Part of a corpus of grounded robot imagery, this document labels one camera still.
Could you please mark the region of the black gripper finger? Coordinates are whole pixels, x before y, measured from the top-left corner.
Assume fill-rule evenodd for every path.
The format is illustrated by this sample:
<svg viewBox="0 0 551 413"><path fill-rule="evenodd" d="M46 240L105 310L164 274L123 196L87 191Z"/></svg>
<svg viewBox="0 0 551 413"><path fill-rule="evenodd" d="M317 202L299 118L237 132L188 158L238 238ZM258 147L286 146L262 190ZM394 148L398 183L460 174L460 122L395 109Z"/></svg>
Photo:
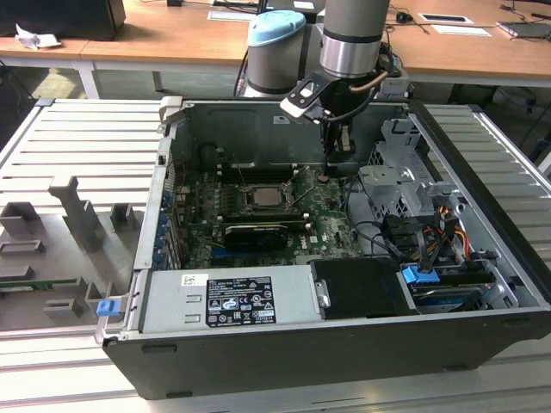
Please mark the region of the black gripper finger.
<svg viewBox="0 0 551 413"><path fill-rule="evenodd" d="M341 163L356 153L356 144L349 127L329 127L325 134L325 172L332 174Z"/></svg>

